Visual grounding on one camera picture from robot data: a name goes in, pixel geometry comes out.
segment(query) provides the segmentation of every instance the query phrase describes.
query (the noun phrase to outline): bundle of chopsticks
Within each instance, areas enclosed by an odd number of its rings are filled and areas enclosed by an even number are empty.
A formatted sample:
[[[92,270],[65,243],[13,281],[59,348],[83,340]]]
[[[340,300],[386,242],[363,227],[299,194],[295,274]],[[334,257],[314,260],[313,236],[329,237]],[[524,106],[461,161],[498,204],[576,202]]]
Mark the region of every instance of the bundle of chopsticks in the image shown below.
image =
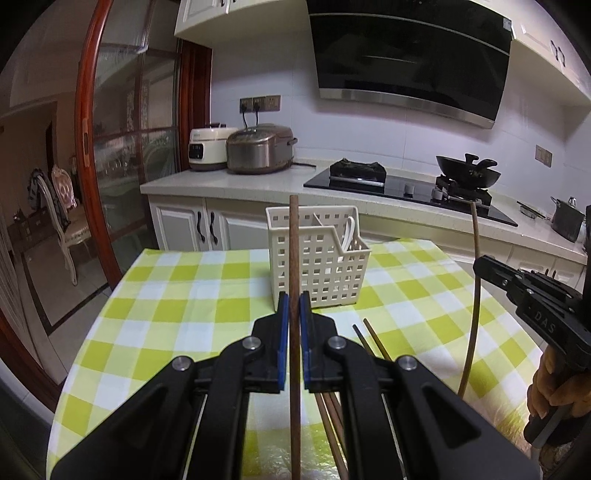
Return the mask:
[[[386,360],[392,360],[388,355],[388,352],[384,348],[384,344],[380,341],[375,330],[369,324],[367,319],[363,319],[363,324],[366,326],[369,334],[374,339],[375,344],[382,356]],[[374,355],[373,350],[361,334],[361,331],[356,325],[353,325],[353,329],[359,337],[361,344],[365,350],[370,354]],[[320,411],[320,418],[326,431],[326,437],[329,441],[330,451],[332,452],[333,458],[335,459],[336,469],[339,473],[340,480],[349,480],[349,471],[347,470],[347,464],[345,458],[347,452],[345,451],[345,433],[343,430],[343,410],[341,409],[339,399],[335,393],[316,393],[316,403],[318,404],[318,410]]]

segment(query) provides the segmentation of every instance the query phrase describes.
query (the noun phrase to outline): white tiled wall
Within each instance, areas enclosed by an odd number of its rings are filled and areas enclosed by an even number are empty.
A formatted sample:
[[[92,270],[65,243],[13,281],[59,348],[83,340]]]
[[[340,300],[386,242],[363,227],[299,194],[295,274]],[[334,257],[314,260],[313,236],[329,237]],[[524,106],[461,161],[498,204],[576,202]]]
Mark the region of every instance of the white tiled wall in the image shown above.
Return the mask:
[[[310,32],[231,42],[213,51],[213,122],[241,127],[239,98],[280,94],[281,111],[261,122],[290,126],[299,158],[347,157],[440,174],[436,155],[474,153],[499,162],[495,189],[552,211],[565,159],[564,113],[514,75],[511,67],[497,122],[483,130],[440,116],[370,103],[321,100]],[[247,116],[254,123],[254,114]],[[553,154],[552,168],[534,160],[535,145]]]
[[[569,109],[566,114],[566,161],[561,198],[577,199],[579,210],[591,205],[591,114]]]

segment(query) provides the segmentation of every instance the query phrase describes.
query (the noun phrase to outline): wall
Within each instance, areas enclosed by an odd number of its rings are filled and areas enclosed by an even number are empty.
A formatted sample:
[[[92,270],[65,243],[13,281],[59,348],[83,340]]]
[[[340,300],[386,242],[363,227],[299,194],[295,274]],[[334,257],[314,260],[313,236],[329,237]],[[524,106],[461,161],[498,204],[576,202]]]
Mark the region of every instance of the wall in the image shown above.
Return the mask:
[[[54,119],[54,159],[58,166],[70,171],[69,158],[76,153],[74,137],[74,92],[62,93],[56,98]]]
[[[34,168],[47,171],[45,130],[55,108],[50,103],[0,120],[0,202],[7,225],[14,223],[12,216],[19,208],[25,215],[32,213],[27,186]]]
[[[582,212],[591,205],[591,114],[581,109],[568,109],[566,115],[566,161],[561,199],[577,199]]]
[[[241,127],[239,98],[282,96],[281,111],[261,122],[292,127],[299,158],[371,162],[440,174],[436,155],[470,152],[499,162],[495,190],[552,210],[565,159],[564,113],[524,84],[509,65],[492,130],[443,117],[370,103],[321,100],[310,32],[227,43],[213,51],[211,120]],[[252,124],[254,115],[247,121]],[[553,154],[552,168],[534,160],[536,144]]]

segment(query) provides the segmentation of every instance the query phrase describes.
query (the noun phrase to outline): tablecloth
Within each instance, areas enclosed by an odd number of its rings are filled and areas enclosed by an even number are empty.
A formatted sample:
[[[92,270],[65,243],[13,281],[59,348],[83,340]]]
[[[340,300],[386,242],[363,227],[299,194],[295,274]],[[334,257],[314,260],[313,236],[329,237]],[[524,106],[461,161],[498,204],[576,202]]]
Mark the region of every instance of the tablecloth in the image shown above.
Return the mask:
[[[357,324],[375,347],[362,324],[368,318],[393,358],[415,355],[457,391],[472,303],[473,280],[461,267],[430,241],[400,240],[372,247],[355,305],[322,313],[354,341]],[[105,304],[68,374],[51,428],[48,477],[59,458],[172,358],[217,355],[273,311],[268,250],[145,250]],[[522,429],[540,355],[483,290],[466,400],[500,431]],[[288,395],[251,396],[245,477],[288,477]],[[305,391],[302,461],[308,478],[338,478],[316,402]]]

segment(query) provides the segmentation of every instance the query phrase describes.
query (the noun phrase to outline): tiled floor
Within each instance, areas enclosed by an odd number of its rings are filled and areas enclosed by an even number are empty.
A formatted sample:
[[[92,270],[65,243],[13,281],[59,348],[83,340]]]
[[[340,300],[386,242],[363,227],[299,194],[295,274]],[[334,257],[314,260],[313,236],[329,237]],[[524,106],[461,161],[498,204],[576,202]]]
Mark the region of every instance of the tiled floor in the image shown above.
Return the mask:
[[[57,237],[27,251],[20,260],[17,274],[25,290],[24,307],[35,347],[44,369],[60,383],[111,290],[97,258],[76,263],[78,285],[74,286]]]

